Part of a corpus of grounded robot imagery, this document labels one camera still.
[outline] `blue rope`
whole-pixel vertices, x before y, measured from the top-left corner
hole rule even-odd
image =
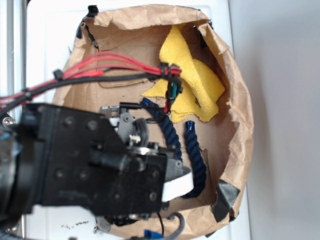
[[[193,190],[183,197],[185,199],[198,197],[206,186],[206,170],[207,167],[204,164],[204,160],[200,154],[199,143],[197,141],[197,135],[195,130],[195,122],[187,121],[185,123],[186,131],[184,134],[186,150],[191,160],[192,172],[193,172]]]
[[[141,104],[144,106],[149,106],[153,108],[159,108],[159,105],[152,102],[147,98],[143,98]],[[158,110],[147,109],[147,111],[155,118],[161,117],[161,113]],[[182,161],[182,153],[181,153],[181,144],[179,142],[179,136],[174,128],[174,124],[166,115],[163,121],[159,122],[161,130],[164,134],[164,138],[166,144],[168,146],[175,145],[176,146],[176,157],[177,159]],[[197,141],[197,135],[195,130],[195,122],[194,121],[187,121],[185,123],[186,131],[184,134],[185,137],[185,144],[186,150],[189,154],[189,158],[192,165],[192,172],[193,172],[193,190],[188,194],[184,195],[183,198],[195,198],[198,197],[203,189],[206,186],[206,170],[207,167],[204,164],[202,156],[200,154],[199,143]]]
[[[152,102],[148,98],[143,98],[141,105],[149,106],[153,108],[160,108],[158,104]],[[147,109],[147,111],[155,118],[161,117],[161,112],[158,110]],[[179,142],[179,136],[174,128],[174,124],[170,121],[169,117],[166,115],[163,121],[159,122],[159,126],[164,134],[164,138],[167,146],[175,146],[175,153],[177,159],[182,161],[181,144]]]

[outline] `brown paper bag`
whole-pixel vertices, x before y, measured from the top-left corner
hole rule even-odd
[[[171,26],[184,24],[181,32],[193,58],[205,63],[220,78],[226,90],[217,102],[219,113],[205,123],[194,115],[186,119],[195,122],[201,154],[207,166],[206,187],[199,197],[179,197],[170,201],[169,210],[161,213],[166,217],[179,211],[184,216],[186,226],[179,239],[213,233],[237,217],[253,150],[254,122],[247,86],[229,47],[215,33],[209,21],[200,10],[171,5],[143,5],[89,13],[78,29],[74,49],[65,66],[68,69],[87,55],[106,50],[158,66],[159,51]],[[56,91],[53,103],[98,112],[101,106],[139,102],[141,94],[153,85],[154,82],[142,79],[116,84],[66,86]],[[163,104],[161,99],[153,101]],[[141,110],[134,115],[139,118],[148,116],[148,113]],[[184,139],[184,123],[177,123],[174,127],[180,139]],[[165,146],[160,128],[152,124],[149,130],[150,141]],[[190,165],[183,141],[181,150],[183,163]],[[178,219],[163,221],[166,236],[179,226]],[[159,232],[159,219],[151,217],[122,227],[112,225],[110,233],[124,238],[141,237],[144,229]]]

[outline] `white wall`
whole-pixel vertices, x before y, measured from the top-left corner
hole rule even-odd
[[[320,239],[320,0],[229,0],[255,116],[251,239]]]

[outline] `yellow microfiber towel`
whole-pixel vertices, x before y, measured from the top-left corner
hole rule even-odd
[[[219,111],[216,104],[225,91],[217,75],[203,62],[193,59],[188,44],[179,28],[172,26],[161,50],[160,61],[178,65],[181,72],[183,92],[178,95],[171,107],[171,121],[178,123],[190,114],[197,115],[201,121],[208,122]],[[165,97],[168,82],[160,79],[144,97]]]

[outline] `cable bundle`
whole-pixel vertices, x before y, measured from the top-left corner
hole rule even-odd
[[[100,61],[111,61],[111,63],[98,64]],[[112,70],[133,70],[140,73],[104,76],[106,72]],[[61,72],[60,70],[55,71],[55,79],[26,88],[10,96],[0,97],[0,107],[3,108],[0,111],[0,118],[13,108],[24,105],[34,97],[51,89],[73,84],[129,81],[142,78],[149,80],[162,78],[168,81],[167,103],[164,108],[164,113],[168,114],[172,103],[182,91],[180,73],[181,69],[175,65],[168,66],[168,64],[162,63],[160,67],[154,67],[121,53],[112,51],[97,52],[87,56],[65,72]]]

